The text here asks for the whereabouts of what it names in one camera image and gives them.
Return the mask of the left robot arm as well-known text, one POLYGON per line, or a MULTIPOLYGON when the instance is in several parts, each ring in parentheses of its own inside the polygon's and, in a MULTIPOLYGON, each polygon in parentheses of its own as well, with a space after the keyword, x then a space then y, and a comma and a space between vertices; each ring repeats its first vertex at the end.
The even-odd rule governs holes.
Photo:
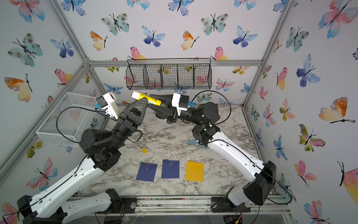
POLYGON ((67 175, 46 190, 17 201, 24 224, 65 224, 91 213, 107 210, 124 212, 125 203, 114 189, 100 195, 65 203, 83 186, 110 170, 121 157, 120 148, 137 131, 145 116, 148 100, 129 104, 111 130, 86 129, 79 143, 85 157, 67 175))

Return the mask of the yellow glue stick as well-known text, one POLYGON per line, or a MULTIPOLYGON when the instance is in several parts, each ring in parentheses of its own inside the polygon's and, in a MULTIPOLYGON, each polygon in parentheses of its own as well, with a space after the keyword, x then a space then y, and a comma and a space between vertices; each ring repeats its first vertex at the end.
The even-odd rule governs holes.
POLYGON ((157 106, 161 106, 161 104, 162 104, 162 102, 159 99, 150 97, 148 95, 145 95, 145 94, 137 92, 137 91, 134 91, 132 93, 131 97, 136 100, 147 99, 149 104, 153 104, 153 105, 157 105, 157 106))

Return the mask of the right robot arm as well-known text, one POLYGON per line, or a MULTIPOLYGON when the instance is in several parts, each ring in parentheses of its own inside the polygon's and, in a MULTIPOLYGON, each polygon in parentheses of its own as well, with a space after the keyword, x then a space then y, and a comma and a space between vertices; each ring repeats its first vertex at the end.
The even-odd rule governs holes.
POLYGON ((246 178, 246 183, 233 187, 226 195, 226 201, 233 206, 252 202, 263 206, 270 201, 269 194, 278 183, 277 167, 271 162, 263 162, 233 143, 216 125, 219 121, 218 105, 207 102, 195 106, 189 97, 179 93, 172 95, 149 95, 148 107, 168 124, 181 120, 194 124, 193 137, 200 144, 214 150, 234 165, 246 178))

